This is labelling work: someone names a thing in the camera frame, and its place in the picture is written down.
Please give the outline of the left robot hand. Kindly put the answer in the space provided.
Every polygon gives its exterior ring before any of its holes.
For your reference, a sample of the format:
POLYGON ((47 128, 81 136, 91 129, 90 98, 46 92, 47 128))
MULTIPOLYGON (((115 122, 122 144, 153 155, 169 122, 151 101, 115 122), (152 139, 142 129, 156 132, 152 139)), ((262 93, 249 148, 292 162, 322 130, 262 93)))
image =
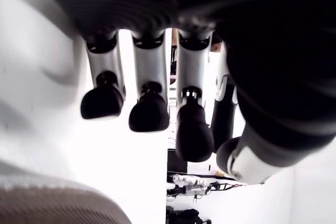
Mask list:
POLYGON ((117 31, 132 33, 136 132, 167 128, 164 31, 177 44, 178 156, 212 153, 240 182, 263 182, 335 138, 335 0, 56 0, 87 44, 85 119, 120 114, 117 31))

